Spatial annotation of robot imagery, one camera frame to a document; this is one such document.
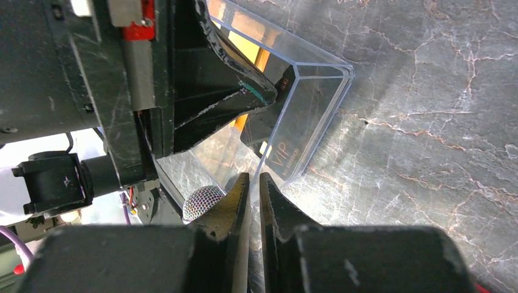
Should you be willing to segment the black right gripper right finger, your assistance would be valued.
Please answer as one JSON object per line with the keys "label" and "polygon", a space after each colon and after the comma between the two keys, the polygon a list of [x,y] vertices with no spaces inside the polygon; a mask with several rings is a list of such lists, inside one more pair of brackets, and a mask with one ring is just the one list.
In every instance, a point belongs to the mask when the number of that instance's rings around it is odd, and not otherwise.
{"label": "black right gripper right finger", "polygon": [[457,246],[421,225],[324,226],[260,175],[266,292],[476,292]]}

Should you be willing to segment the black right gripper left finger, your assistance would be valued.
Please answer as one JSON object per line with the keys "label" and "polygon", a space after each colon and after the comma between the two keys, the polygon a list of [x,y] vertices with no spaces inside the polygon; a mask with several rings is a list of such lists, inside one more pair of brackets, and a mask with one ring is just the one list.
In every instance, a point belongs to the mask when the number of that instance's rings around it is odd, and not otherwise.
{"label": "black right gripper left finger", "polygon": [[187,225],[69,226],[50,234],[19,292],[246,292],[248,173]]}

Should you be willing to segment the black VIP card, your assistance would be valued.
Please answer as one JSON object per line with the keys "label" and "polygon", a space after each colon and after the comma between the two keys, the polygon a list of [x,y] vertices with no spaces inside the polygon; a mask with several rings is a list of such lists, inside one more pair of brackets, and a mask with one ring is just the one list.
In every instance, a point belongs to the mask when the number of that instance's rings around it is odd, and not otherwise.
{"label": "black VIP card", "polygon": [[270,125],[270,134],[241,133],[242,143],[260,160],[261,172],[269,172],[285,183],[298,177],[321,140],[322,119],[329,102],[322,81],[296,75],[289,66],[274,84],[277,98],[260,120]]}

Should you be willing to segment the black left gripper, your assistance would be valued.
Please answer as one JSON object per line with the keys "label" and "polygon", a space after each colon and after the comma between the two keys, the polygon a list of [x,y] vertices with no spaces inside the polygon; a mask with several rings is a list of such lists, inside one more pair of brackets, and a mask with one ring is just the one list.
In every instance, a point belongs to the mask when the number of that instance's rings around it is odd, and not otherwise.
{"label": "black left gripper", "polygon": [[1,2],[1,143],[99,127],[121,183],[171,149],[172,1]]}

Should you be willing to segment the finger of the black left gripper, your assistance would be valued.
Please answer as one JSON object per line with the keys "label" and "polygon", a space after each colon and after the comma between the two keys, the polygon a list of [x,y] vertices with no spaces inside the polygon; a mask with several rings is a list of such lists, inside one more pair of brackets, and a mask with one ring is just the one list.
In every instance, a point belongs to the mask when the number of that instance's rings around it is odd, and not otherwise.
{"label": "finger of the black left gripper", "polygon": [[213,23],[206,1],[176,1],[173,152],[274,104],[275,85]]}

